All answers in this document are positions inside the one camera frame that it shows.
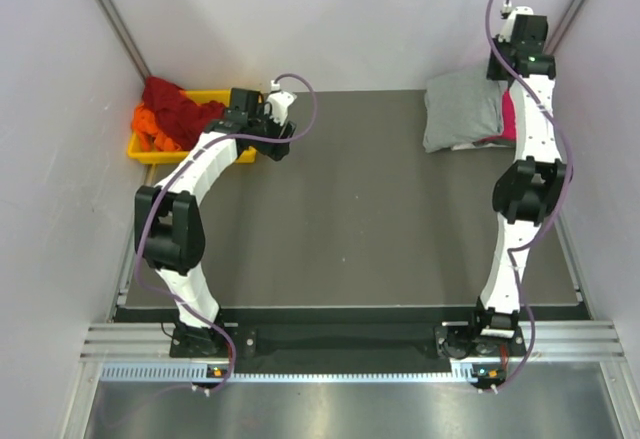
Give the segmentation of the grey t shirt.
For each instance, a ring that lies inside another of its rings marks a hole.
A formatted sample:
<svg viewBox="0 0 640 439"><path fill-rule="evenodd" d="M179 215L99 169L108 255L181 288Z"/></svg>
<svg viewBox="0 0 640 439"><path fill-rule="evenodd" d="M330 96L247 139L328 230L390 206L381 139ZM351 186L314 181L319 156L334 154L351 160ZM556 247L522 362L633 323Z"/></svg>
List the grey t shirt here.
<svg viewBox="0 0 640 439"><path fill-rule="evenodd" d="M486 67L473 66L427 81L423 147L434 153L503 132L501 104L506 81L486 78Z"/></svg>

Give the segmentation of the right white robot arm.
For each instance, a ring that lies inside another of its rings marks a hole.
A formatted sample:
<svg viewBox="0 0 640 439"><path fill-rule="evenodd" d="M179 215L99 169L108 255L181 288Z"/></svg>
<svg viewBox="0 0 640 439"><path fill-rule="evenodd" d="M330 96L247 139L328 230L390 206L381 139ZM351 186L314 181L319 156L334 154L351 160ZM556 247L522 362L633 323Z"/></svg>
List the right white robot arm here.
<svg viewBox="0 0 640 439"><path fill-rule="evenodd" d="M492 207L498 235L487 283L482 290L466 339L476 353L487 355L518 330L521 292L530 242L552 214L561 195L567 165L552 113L555 58L544 52L547 18L529 7L503 14L505 24L492 39L487 78L509 83L516 130L511 166L496 182Z"/></svg>

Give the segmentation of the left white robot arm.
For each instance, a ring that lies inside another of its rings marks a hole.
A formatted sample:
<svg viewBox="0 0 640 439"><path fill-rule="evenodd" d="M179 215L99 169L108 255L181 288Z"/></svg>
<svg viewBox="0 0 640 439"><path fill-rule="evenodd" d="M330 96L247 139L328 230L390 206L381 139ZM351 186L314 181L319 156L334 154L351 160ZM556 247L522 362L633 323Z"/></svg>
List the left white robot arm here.
<svg viewBox="0 0 640 439"><path fill-rule="evenodd" d="M205 126L176 169L135 194L135 250L164 281L179 321L195 328L192 343L205 355L220 353L227 333L214 323L219 304L202 268L206 238L200 204L246 150L253 148L274 161L289 153L287 140L296 125L288 115L296 99L277 83L265 99L257 91L233 88L222 117Z"/></svg>

